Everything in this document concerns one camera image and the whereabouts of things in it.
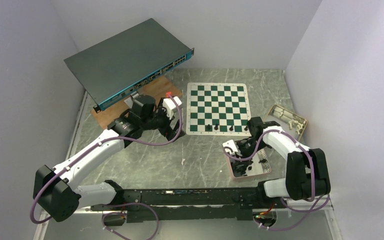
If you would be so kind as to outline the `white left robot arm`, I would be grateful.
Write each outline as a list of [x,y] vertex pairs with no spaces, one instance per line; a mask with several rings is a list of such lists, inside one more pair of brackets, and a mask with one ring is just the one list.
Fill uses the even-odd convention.
[[124,203],[124,190],[114,181],[95,185],[82,185],[81,182],[131,143],[149,146],[150,142],[140,140],[145,131],[158,130],[166,138],[166,145],[173,143],[183,135],[182,107],[180,98],[169,92],[159,102],[150,95],[139,95],[133,99],[132,106],[112,120],[87,147],[54,167],[41,166],[34,176],[31,221],[35,224],[47,221],[35,218],[36,205],[49,214],[48,220],[56,222],[91,205],[104,204],[111,210],[119,209]]

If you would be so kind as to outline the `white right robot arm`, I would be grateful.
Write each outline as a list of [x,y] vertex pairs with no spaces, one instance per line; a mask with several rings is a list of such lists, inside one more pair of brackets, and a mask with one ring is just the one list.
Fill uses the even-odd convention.
[[331,191],[326,155],[320,148],[310,148],[287,133],[276,121],[252,117],[247,122],[251,136],[225,146],[224,153],[236,162],[249,162],[266,147],[278,152],[286,162],[283,178],[261,181],[255,194],[256,203],[269,207],[275,198],[306,200],[328,195]]

